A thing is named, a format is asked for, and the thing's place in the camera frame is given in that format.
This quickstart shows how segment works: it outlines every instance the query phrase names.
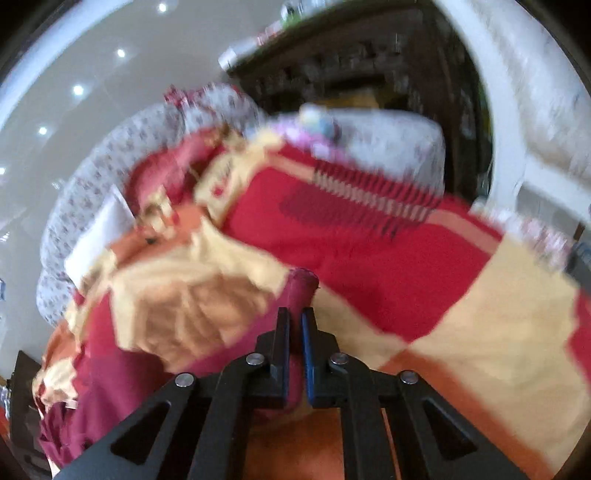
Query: orange fabric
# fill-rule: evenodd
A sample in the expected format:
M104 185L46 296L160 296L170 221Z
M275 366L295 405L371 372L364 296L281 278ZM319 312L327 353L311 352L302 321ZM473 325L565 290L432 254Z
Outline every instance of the orange fabric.
M191 242L191 233L199 229L202 215L207 215L206 209L194 203L185 203L174 211L172 217L162 216L163 231L156 231L153 226L141 226L111 245L119 268L157 257ZM171 238L167 238L167 228L174 229Z
M59 360L72 357L76 354L76 340L68 328L65 320L57 324L47 342L47 348L42 358L41 367L47 369Z
M503 451L531 480L548 480L554 476L540 452L520 442L509 427L504 426L492 412L484 408L474 392L461 385L452 372L436 361L406 350L392 358L380 370L394 375L402 370L420 372L442 397Z

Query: bedspread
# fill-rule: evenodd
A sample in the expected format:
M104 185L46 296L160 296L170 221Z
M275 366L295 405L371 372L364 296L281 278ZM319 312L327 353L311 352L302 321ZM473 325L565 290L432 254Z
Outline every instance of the bedspread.
M228 146L193 199L112 245L50 341L34 394L60 466L171 374L219 371L278 306L310 303L342 351L419 372L530 478L569 457L591 418L591 304L466 205L272 132ZM294 408L297 346L290 362ZM292 415L253 434L245 478L343 478L338 413Z

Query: ceiling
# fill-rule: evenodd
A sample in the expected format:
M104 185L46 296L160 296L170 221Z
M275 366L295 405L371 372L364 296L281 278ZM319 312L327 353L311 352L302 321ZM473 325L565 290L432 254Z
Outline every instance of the ceiling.
M105 134L162 101L169 85L195 88L220 78L218 56L277 20L281 4L135 0L92 26L85 15L98 4L82 1L41 36L26 60L38 66L35 54L61 50L56 29L90 29L36 72L31 85L30 75L22 79L26 84L5 81L23 95L0 95L6 113L0 130L0 278L7 285L0 302L7 328L3 333L0 326L0 375L11 375L20 349L40 359L51 333L37 311L35 288L41 234L64 182Z

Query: pillow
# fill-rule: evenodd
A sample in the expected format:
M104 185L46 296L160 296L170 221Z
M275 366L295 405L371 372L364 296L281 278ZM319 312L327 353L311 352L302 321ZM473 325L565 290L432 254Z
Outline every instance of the pillow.
M82 278L112 242L134 227L135 219L117 187L112 186L92 226L64 260L67 275L80 290Z

